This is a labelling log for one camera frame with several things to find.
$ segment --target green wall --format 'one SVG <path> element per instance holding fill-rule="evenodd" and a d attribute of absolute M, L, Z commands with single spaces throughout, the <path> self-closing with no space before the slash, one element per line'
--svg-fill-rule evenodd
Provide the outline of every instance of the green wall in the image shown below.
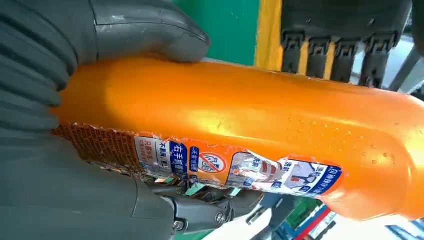
<path fill-rule="evenodd" d="M 172 0 L 210 37 L 209 58 L 253 65 L 259 0 Z"/>

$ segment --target red stripe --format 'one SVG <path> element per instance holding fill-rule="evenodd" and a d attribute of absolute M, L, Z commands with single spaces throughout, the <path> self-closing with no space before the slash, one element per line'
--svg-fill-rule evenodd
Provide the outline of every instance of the red stripe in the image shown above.
<path fill-rule="evenodd" d="M 317 216 L 294 240 L 302 240 L 306 235 L 309 234 L 312 229 L 314 229 L 329 213 L 331 209 L 326 206 L 325 211 L 323 211 L 319 216 Z"/>
<path fill-rule="evenodd" d="M 268 170 L 268 169 L 267 169 L 267 163 L 263 161 L 263 162 L 262 162 L 262 172 L 263 172 L 263 173 L 267 173 L 267 170 Z"/>

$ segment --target prohibition sign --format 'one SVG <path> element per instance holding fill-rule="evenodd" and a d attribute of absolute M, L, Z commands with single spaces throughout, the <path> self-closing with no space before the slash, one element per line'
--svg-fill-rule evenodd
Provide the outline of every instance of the prohibition sign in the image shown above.
<path fill-rule="evenodd" d="M 198 168 L 207 173 L 217 174 L 226 169 L 224 158 L 213 152 L 202 152 L 199 154 Z"/>

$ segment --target bottle label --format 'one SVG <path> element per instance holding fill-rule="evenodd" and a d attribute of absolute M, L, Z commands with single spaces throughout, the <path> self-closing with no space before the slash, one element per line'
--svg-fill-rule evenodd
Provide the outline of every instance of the bottle label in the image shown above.
<path fill-rule="evenodd" d="M 340 167 L 313 157 L 270 160 L 241 146 L 63 123 L 52 134 L 70 140 L 82 159 L 143 179 L 180 178 L 216 188 L 236 187 L 315 197 L 342 174 Z"/>

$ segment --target metal bolt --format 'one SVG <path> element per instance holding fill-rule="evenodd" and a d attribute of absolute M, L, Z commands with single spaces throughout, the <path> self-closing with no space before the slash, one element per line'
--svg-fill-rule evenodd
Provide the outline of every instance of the metal bolt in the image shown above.
<path fill-rule="evenodd" d="M 225 221 L 224 212 L 222 212 L 222 211 L 217 212 L 216 216 L 215 216 L 215 220 L 216 220 L 216 224 L 218 225 L 218 227 L 221 226 Z"/>
<path fill-rule="evenodd" d="M 172 229 L 180 231 L 184 228 L 184 222 L 181 220 L 175 220 L 172 225 Z"/>

